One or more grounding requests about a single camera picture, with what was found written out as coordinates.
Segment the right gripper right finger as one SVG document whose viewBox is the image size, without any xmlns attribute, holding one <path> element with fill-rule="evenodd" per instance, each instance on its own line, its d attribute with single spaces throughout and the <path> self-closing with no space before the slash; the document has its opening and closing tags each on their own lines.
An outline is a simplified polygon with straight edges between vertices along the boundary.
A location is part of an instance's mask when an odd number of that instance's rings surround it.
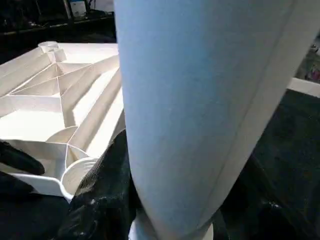
<svg viewBox="0 0 320 240">
<path fill-rule="evenodd" d="M 212 216 L 215 240 L 318 240 L 314 226 L 277 193 L 254 156 Z"/>
</svg>

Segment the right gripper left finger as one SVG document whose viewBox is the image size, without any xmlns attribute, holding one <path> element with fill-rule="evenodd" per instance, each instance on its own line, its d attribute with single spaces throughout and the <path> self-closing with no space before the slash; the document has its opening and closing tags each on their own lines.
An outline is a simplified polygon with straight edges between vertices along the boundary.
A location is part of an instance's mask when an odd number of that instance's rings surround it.
<svg viewBox="0 0 320 240">
<path fill-rule="evenodd" d="M 58 240 L 127 240 L 141 207 L 122 130 L 80 182 Z"/>
</svg>

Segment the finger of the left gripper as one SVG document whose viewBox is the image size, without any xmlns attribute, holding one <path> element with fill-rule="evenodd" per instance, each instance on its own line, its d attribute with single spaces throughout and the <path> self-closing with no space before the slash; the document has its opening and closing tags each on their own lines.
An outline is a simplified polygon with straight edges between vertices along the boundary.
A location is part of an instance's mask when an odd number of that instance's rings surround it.
<svg viewBox="0 0 320 240">
<path fill-rule="evenodd" d="M 0 163 L 33 175 L 45 173 L 42 163 L 2 140 L 0 141 Z"/>
<path fill-rule="evenodd" d="M 5 172 L 0 172 L 0 195 L 5 197 L 22 197 L 34 191 L 30 184 Z"/>
</svg>

